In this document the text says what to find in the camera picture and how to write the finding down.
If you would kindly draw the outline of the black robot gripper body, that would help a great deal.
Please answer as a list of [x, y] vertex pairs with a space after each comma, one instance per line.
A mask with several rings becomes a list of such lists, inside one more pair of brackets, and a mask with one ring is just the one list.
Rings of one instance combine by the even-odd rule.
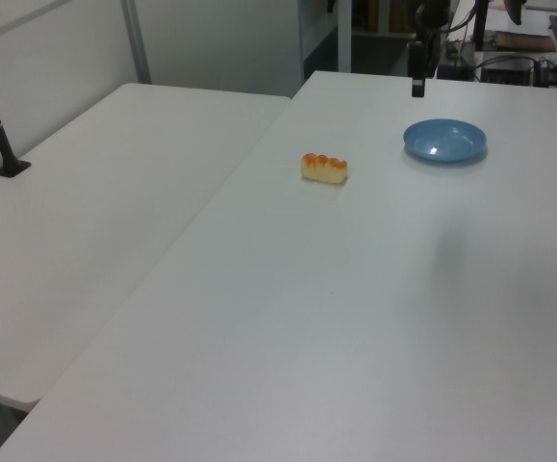
[[449, 21], [449, 0], [419, 0], [415, 2], [413, 20], [417, 31], [436, 32]]

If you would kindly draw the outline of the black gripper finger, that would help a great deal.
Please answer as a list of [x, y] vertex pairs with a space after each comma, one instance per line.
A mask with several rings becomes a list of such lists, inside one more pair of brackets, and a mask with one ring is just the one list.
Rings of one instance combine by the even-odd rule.
[[433, 31], [426, 36], [426, 77], [432, 78], [438, 67], [439, 62], [439, 32]]
[[412, 79], [411, 95], [421, 98], [425, 94], [426, 45], [420, 41], [413, 41], [408, 50], [408, 76]]

